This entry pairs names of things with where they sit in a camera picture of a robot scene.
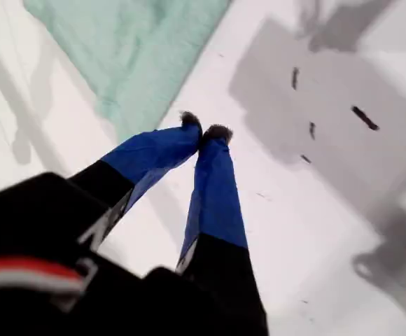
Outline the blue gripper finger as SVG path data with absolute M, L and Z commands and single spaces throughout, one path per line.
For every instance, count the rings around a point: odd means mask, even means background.
M 167 172 L 197 152 L 203 135 L 198 117 L 185 111 L 180 119 L 178 127 L 130 137 L 69 179 L 110 210 L 98 244 Z
M 198 316 L 213 334 L 268 335 L 267 316 L 251 265 L 229 142 L 212 125 L 195 165 L 185 239 L 177 270 L 205 305 Z

